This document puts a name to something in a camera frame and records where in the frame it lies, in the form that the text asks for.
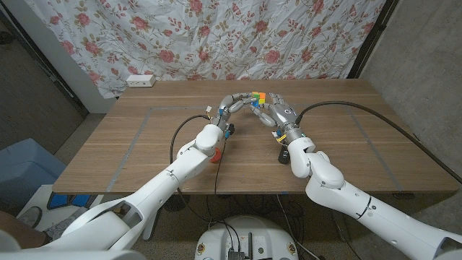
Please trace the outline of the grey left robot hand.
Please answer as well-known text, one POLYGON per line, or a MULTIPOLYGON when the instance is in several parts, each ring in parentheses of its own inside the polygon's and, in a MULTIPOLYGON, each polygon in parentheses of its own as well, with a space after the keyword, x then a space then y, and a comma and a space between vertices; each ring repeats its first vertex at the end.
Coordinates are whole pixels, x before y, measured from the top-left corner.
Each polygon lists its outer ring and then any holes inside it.
POLYGON ((245 104, 253 101, 256 101, 256 98, 252 92, 241 92, 225 96, 218 106, 218 110, 212 119, 212 124, 224 131, 231 114, 236 113, 245 104))

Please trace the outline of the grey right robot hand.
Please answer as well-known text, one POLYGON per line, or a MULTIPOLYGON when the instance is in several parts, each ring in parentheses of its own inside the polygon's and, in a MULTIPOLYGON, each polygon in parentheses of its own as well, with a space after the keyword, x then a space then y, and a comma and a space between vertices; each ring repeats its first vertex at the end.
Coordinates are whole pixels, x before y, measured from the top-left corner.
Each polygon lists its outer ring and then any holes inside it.
POLYGON ((285 142, 287 144, 305 137, 302 129, 295 123, 297 114, 284 101, 284 98, 271 92, 269 97, 272 99, 272 104, 263 103, 258 107, 250 105, 250 109, 259 117, 259 120, 265 126, 277 127, 282 134, 286 135, 285 142))

